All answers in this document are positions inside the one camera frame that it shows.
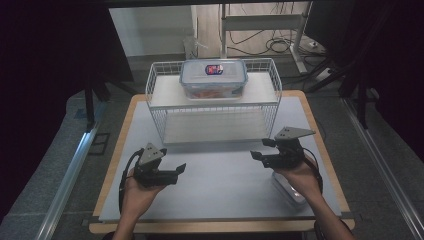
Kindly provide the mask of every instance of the wire basket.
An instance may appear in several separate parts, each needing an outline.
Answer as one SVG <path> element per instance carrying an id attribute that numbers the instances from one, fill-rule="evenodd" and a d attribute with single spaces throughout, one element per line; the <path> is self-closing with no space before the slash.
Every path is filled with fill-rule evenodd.
<path id="1" fill-rule="evenodd" d="M 237 100 L 189 100 L 179 83 L 183 61 L 152 64 L 146 100 L 164 144 L 270 137 L 281 99 L 280 77 L 270 58 L 243 61 L 248 82 Z"/>

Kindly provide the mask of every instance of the container lid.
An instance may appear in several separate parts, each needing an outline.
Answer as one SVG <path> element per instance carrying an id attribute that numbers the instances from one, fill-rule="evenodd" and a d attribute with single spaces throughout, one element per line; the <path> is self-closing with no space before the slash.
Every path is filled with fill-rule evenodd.
<path id="1" fill-rule="evenodd" d="M 181 69 L 180 83 L 245 84 L 246 65 L 240 59 L 187 60 Z"/>

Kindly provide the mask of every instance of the label on container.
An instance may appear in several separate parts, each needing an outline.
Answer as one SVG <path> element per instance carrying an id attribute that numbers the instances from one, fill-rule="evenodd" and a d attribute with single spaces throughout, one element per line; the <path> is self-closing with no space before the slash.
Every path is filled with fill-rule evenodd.
<path id="1" fill-rule="evenodd" d="M 207 65 L 205 67 L 206 75 L 221 75 L 224 72 L 224 67 L 222 65 Z"/>

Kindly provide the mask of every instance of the human arm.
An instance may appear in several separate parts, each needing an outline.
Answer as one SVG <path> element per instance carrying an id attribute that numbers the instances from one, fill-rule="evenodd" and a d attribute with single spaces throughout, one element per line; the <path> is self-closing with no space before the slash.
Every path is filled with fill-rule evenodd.
<path id="1" fill-rule="evenodd" d="M 322 232 L 328 240 L 355 239 L 349 229 L 334 214 L 321 195 L 318 181 L 311 168 L 304 162 L 291 170 L 274 169 L 282 174 L 297 192 L 309 203 Z"/>
<path id="2" fill-rule="evenodd" d="M 132 169 L 125 182 L 121 218 L 113 235 L 114 240 L 132 239 L 138 219 L 149 209 L 156 195 L 165 188 L 165 186 L 145 188 L 132 177 L 133 173 Z"/>

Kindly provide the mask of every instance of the plastic food container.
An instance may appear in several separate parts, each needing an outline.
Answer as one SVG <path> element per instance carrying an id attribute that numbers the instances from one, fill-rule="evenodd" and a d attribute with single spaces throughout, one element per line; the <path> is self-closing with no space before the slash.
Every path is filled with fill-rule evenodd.
<path id="1" fill-rule="evenodd" d="M 188 60 L 182 65 L 180 83 L 189 99 L 238 99 L 247 83 L 242 60 Z"/>

